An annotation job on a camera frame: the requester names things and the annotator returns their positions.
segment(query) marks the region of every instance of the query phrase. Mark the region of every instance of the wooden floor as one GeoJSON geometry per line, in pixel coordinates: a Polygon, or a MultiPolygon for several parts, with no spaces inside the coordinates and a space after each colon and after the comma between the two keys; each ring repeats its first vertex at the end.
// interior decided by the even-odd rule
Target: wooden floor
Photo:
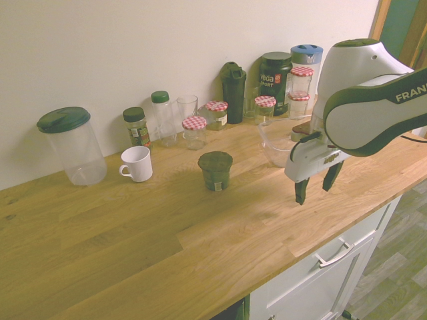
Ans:
{"type": "Polygon", "coordinates": [[[346,309],[360,320],[427,320],[427,181],[403,195],[346,309]]]}

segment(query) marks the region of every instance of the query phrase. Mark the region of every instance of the red checkered lid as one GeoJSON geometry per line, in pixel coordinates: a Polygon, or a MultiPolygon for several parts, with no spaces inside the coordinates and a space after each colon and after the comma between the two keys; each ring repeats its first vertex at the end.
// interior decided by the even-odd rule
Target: red checkered lid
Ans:
{"type": "Polygon", "coordinates": [[[269,95],[262,95],[255,98],[255,104],[261,108],[273,107],[276,104],[276,99],[269,95]]]}
{"type": "Polygon", "coordinates": [[[291,74],[297,77],[309,77],[314,74],[314,70],[309,67],[294,67],[291,70],[291,74]]]}
{"type": "Polygon", "coordinates": [[[288,95],[289,99],[294,101],[308,101],[310,100],[310,95],[305,91],[294,91],[288,95]]]}
{"type": "Polygon", "coordinates": [[[224,111],[228,108],[225,101],[210,101],[206,103],[206,109],[209,111],[224,111]]]}
{"type": "Polygon", "coordinates": [[[192,115],[182,121],[182,127],[186,130],[199,130],[206,127],[206,119],[198,115],[192,115]]]}

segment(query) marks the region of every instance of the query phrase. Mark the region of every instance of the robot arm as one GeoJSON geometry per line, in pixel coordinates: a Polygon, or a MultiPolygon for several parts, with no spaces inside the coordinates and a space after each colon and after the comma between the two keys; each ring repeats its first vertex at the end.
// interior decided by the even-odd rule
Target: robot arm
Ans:
{"type": "Polygon", "coordinates": [[[427,69],[413,72],[372,39],[334,45],[320,74],[310,121],[315,139],[298,143],[285,174],[302,205],[308,180],[329,169],[328,190],[342,163],[381,150],[405,131],[427,125],[427,69]]]}

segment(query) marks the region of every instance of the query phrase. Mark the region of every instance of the silver drawer handle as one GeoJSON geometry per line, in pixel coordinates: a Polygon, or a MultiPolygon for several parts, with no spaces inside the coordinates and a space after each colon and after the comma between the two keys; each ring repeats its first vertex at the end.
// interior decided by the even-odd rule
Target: silver drawer handle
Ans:
{"type": "Polygon", "coordinates": [[[354,244],[349,245],[343,239],[340,238],[340,240],[344,242],[344,247],[346,248],[346,250],[344,250],[343,252],[339,253],[333,259],[330,259],[329,261],[324,261],[319,255],[316,254],[316,257],[319,259],[319,262],[320,262],[320,265],[319,265],[320,269],[324,268],[324,267],[327,267],[329,265],[333,265],[335,262],[341,260],[342,258],[344,258],[346,255],[348,255],[353,250],[354,244]]]}

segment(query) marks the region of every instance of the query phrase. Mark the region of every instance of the white cabinet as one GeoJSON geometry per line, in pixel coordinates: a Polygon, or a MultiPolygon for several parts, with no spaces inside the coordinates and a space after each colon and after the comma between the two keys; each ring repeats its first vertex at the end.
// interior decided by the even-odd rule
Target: white cabinet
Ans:
{"type": "Polygon", "coordinates": [[[250,320],[330,320],[346,306],[399,198],[250,295],[250,320]]]}

